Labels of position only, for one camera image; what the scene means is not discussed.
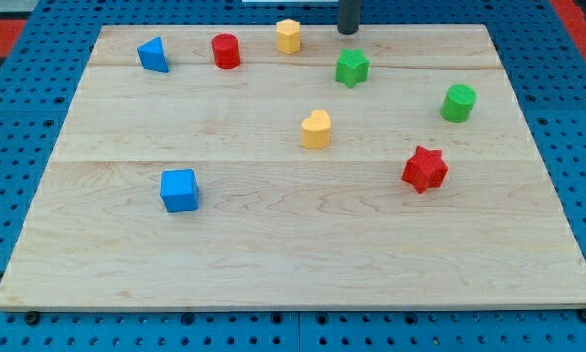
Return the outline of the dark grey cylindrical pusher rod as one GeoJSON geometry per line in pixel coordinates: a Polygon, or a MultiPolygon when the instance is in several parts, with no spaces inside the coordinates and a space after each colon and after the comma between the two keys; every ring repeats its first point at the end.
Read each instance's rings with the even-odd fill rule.
{"type": "Polygon", "coordinates": [[[342,35],[353,35],[359,30],[362,0],[338,0],[337,31],[342,35]]]}

